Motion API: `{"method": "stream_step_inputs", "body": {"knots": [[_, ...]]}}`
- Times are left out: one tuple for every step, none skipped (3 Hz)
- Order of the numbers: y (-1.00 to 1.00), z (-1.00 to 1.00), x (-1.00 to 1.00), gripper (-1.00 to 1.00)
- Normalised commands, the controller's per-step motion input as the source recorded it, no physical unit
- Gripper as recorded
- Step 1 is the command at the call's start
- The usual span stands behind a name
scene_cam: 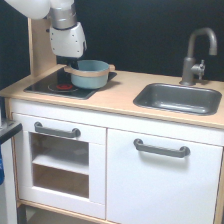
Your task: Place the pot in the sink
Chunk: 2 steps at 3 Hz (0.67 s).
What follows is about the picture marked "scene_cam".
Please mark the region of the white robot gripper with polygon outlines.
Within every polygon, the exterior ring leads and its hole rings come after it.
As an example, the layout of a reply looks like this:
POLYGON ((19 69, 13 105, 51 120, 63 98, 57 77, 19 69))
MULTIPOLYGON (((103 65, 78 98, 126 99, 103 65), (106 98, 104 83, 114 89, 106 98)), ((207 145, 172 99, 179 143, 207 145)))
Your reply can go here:
POLYGON ((51 27, 50 43, 53 53, 73 68, 78 67, 78 61, 87 50, 85 34, 80 22, 67 30, 57 30, 51 27))

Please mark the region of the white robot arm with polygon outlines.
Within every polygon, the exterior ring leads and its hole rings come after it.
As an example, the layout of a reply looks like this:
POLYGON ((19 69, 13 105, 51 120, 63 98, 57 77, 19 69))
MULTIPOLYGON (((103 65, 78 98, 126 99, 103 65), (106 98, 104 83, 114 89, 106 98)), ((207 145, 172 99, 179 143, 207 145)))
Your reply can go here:
POLYGON ((77 20, 75 0, 5 0, 27 18, 50 18, 50 43, 56 56, 67 59, 67 64, 78 68, 78 61, 86 49, 86 39, 77 20))

